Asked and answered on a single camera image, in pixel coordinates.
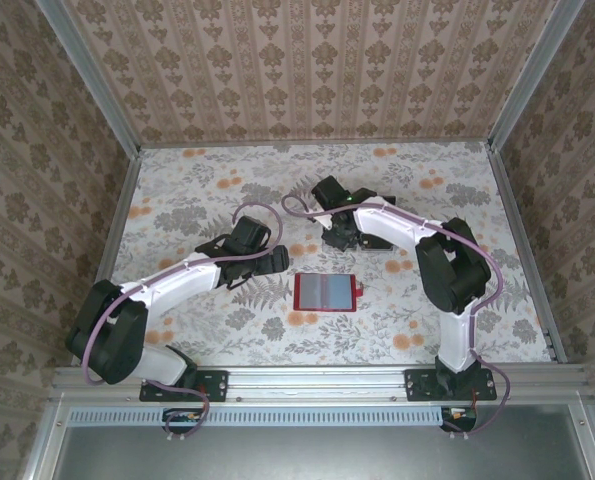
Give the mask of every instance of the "floor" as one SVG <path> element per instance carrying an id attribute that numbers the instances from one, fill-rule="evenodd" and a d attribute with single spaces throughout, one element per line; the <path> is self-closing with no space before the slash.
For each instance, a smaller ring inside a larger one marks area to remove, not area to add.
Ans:
<path id="1" fill-rule="evenodd" d="M 590 476 L 568 407 L 544 406 L 509 407 L 493 427 L 468 440 L 451 440 L 438 427 L 206 427 L 183 442 L 166 441 L 157 427 L 69 428 L 55 478 L 584 480 Z"/>
<path id="2" fill-rule="evenodd" d="M 348 190 L 397 196 L 419 215 L 465 219 L 501 265 L 506 288 L 478 316 L 477 348 L 499 362 L 549 361 L 539 319 L 483 143 L 295 145 L 144 150 L 113 280 L 148 276 L 232 228 L 245 201 L 278 207 L 333 174 Z M 258 207 L 245 212 L 277 230 Z M 290 269 L 237 290 L 194 297 L 150 319 L 146 339 L 171 344 L 201 365 L 430 363 L 439 347 L 437 311 L 421 288 L 414 252 L 341 253 L 321 228 L 284 216 Z M 355 313 L 292 311 L 298 272 L 353 273 L 365 285 Z"/>

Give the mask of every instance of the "patterned wallpaper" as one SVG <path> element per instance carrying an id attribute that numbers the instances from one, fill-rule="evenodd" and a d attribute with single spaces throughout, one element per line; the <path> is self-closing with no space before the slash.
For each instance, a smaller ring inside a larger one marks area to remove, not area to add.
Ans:
<path id="1" fill-rule="evenodd" d="M 567 353 L 595 385 L 595 0 L 502 155 Z"/>
<path id="2" fill-rule="evenodd" d="M 144 145 L 486 137 L 554 0 L 66 0 Z"/>
<path id="3" fill-rule="evenodd" d="M 0 479 L 32 445 L 127 159 L 32 1 L 0 0 Z"/>

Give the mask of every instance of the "table surface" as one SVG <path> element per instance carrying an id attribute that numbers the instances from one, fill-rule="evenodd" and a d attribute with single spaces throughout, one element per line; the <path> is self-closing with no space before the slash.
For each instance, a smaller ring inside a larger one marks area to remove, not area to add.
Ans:
<path id="1" fill-rule="evenodd" d="M 332 174 L 351 192 L 367 187 L 421 216 L 466 220 L 506 282 L 502 297 L 478 314 L 478 351 L 492 361 L 550 360 L 483 143 L 157 149 L 141 158 L 114 282 L 149 276 L 230 232 L 242 202 L 280 208 L 293 192 L 313 205 L 312 186 Z M 277 232 L 262 208 L 245 214 Z M 423 293 L 414 251 L 342 253 L 322 245 L 318 224 L 283 220 L 287 272 L 190 298 L 149 319 L 146 341 L 214 366 L 433 362 L 438 310 Z M 298 272 L 355 274 L 365 285 L 357 312 L 294 312 Z"/>

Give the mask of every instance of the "purple cable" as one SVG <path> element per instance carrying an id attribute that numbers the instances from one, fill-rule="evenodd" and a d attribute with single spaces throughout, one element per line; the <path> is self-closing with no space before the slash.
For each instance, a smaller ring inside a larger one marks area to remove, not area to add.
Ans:
<path id="1" fill-rule="evenodd" d="M 488 421 L 486 421 L 480 427 L 477 427 L 474 430 L 471 430 L 470 432 L 468 432 L 468 434 L 473 435 L 475 433 L 481 432 L 482 430 L 487 428 L 490 424 L 492 424 L 497 419 L 497 417 L 499 416 L 501 411 L 504 409 L 504 407 L 506 406 L 506 402 L 508 401 L 508 398 L 510 397 L 510 379 L 508 378 L 508 375 L 506 375 L 506 373 L 504 371 L 502 371 L 499 367 L 493 365 L 492 363 L 486 362 L 476 352 L 476 350 L 475 350 L 475 330 L 476 330 L 475 315 L 479 310 L 481 310 L 482 308 L 484 308 L 484 307 L 490 305 L 492 302 L 494 302 L 495 299 L 497 299 L 501 295 L 501 292 L 504 288 L 504 277 L 503 277 L 503 274 L 501 273 L 501 269 L 499 268 L 499 265 L 497 264 L 495 259 L 493 259 L 493 257 L 491 257 L 487 252 L 485 252 L 479 245 L 471 242 L 467 238 L 464 238 L 461 235 L 457 235 L 456 233 L 449 232 L 448 230 L 445 230 L 444 228 L 441 228 L 435 224 L 428 223 L 428 221 L 425 218 L 419 217 L 412 213 L 402 212 L 399 209 L 397 209 L 396 207 L 393 207 L 392 205 L 387 204 L 387 203 L 386 204 L 360 203 L 360 204 L 354 204 L 354 205 L 345 205 L 343 207 L 333 208 L 333 209 L 327 210 L 325 212 L 307 212 L 307 211 L 296 212 L 286 206 L 286 200 L 288 200 L 289 198 L 293 198 L 293 199 L 297 200 L 301 204 L 301 206 L 304 208 L 304 210 L 308 210 L 308 205 L 306 205 L 306 202 L 303 199 L 301 199 L 297 195 L 290 194 L 290 193 L 288 195 L 285 195 L 281 199 L 281 206 L 286 211 L 286 213 L 288 213 L 289 215 L 292 215 L 295 217 L 301 217 L 301 218 L 321 217 L 323 215 L 332 215 L 335 213 L 345 212 L 348 210 L 357 210 L 359 208 L 377 208 L 380 210 L 385 210 L 385 211 L 392 213 L 393 215 L 396 215 L 400 218 L 404 218 L 405 220 L 416 223 L 417 225 L 423 225 L 426 228 L 429 228 L 431 230 L 434 230 L 435 232 L 441 233 L 442 235 L 452 238 L 453 240 L 456 240 L 456 241 L 462 243 L 463 245 L 466 245 L 467 247 L 471 248 L 472 250 L 474 250 L 475 252 L 477 252 L 478 254 L 480 254 L 482 257 L 484 257 L 486 259 L 488 264 L 492 267 L 493 271 L 495 272 L 495 275 L 497 276 L 497 288 L 495 289 L 495 291 L 493 292 L 492 295 L 490 295 L 488 298 L 479 302 L 470 311 L 469 327 L 468 327 L 468 343 L 469 343 L 470 351 L 475 356 L 475 358 L 483 366 L 490 368 L 491 370 L 494 370 L 504 379 L 504 382 L 506 383 L 506 391 L 504 392 L 504 396 L 502 397 L 501 401 L 499 402 L 499 407 L 497 408 L 497 410 L 495 411 L 493 416 L 490 419 L 488 419 Z M 455 432 L 455 433 L 458 433 L 460 435 L 466 435 L 465 432 L 460 431 L 461 429 L 459 427 L 453 425 L 452 423 L 449 423 L 449 422 L 444 422 L 444 423 L 446 425 L 448 425 L 449 427 L 457 430 L 457 432 Z"/>
<path id="2" fill-rule="evenodd" d="M 281 217 L 279 216 L 279 212 L 277 212 L 277 210 L 275 210 L 270 205 L 266 205 L 265 203 L 260 203 L 260 202 L 242 203 L 237 208 L 237 210 L 235 210 L 235 213 L 233 213 L 233 223 L 235 223 L 235 220 L 237 219 L 237 214 L 243 208 L 251 207 L 251 206 L 264 207 L 267 210 L 270 210 L 270 212 L 277 219 L 277 223 L 279 224 L 279 231 L 277 233 L 277 239 L 273 242 L 273 244 L 261 252 L 252 253 L 250 255 L 230 256 L 230 257 L 220 257 L 220 258 L 201 258 L 199 260 L 194 260 L 192 262 L 188 262 L 187 264 L 182 263 L 171 270 L 163 271 L 161 274 L 151 278 L 150 280 L 145 282 L 143 285 L 139 285 L 139 286 L 123 293 L 117 300 L 115 300 L 113 303 L 110 304 L 110 306 L 104 311 L 104 313 L 101 314 L 101 316 L 99 317 L 99 320 L 97 320 L 97 323 L 95 324 L 95 327 L 93 328 L 92 332 L 90 332 L 90 338 L 88 339 L 88 343 L 86 344 L 86 348 L 84 349 L 84 355 L 82 356 L 82 359 L 81 359 L 81 369 L 84 374 L 84 380 L 86 381 L 87 384 L 100 385 L 100 384 L 104 383 L 104 381 L 101 379 L 93 380 L 92 378 L 90 378 L 90 373 L 88 371 L 88 363 L 90 362 L 90 354 L 93 350 L 93 345 L 95 344 L 95 340 L 97 340 L 97 336 L 99 335 L 99 332 L 101 331 L 102 327 L 104 326 L 104 323 L 106 323 L 106 320 L 108 320 L 108 317 L 115 310 L 115 308 L 117 308 L 117 306 L 119 304 L 121 304 L 124 300 L 126 300 L 128 297 L 139 292 L 144 287 L 151 287 L 154 284 L 156 284 L 157 282 L 160 282 L 160 281 L 164 280 L 165 278 L 169 277 L 170 275 L 174 275 L 175 273 L 180 272 L 182 270 L 186 270 L 187 268 L 196 267 L 197 265 L 205 265 L 208 263 L 215 263 L 215 262 L 241 262 L 241 261 L 245 261 L 245 260 L 254 260 L 255 258 L 263 257 L 264 255 L 271 253 L 273 251 L 273 249 L 277 245 L 279 245 L 279 242 L 281 241 L 282 234 L 284 233 L 284 223 L 282 222 Z M 189 391 L 189 389 L 184 389 L 184 391 L 187 391 L 188 393 L 192 393 L 193 395 L 195 394 L 194 390 Z"/>
<path id="3" fill-rule="evenodd" d="M 148 380 L 148 383 L 157 388 L 167 390 L 169 392 L 189 393 L 191 395 L 195 395 L 196 397 L 201 398 L 202 402 L 204 403 L 204 411 L 202 412 L 201 417 L 199 417 L 199 420 L 197 420 L 197 423 L 195 423 L 193 428 L 191 428 L 188 432 L 184 433 L 184 436 L 188 437 L 201 428 L 202 424 L 206 421 L 206 418 L 208 418 L 208 413 L 210 412 L 210 402 L 208 401 L 208 396 L 205 393 L 202 393 L 198 390 L 193 390 L 192 388 L 171 387 L 170 385 L 164 385 L 163 383 L 156 382 L 154 380 Z M 173 418 L 179 417 L 181 415 L 185 415 L 185 412 L 174 412 L 168 415 L 168 418 L 166 418 L 166 423 L 164 425 L 164 430 L 166 431 L 166 433 L 170 435 L 173 434 L 173 432 L 170 431 L 170 422 Z"/>

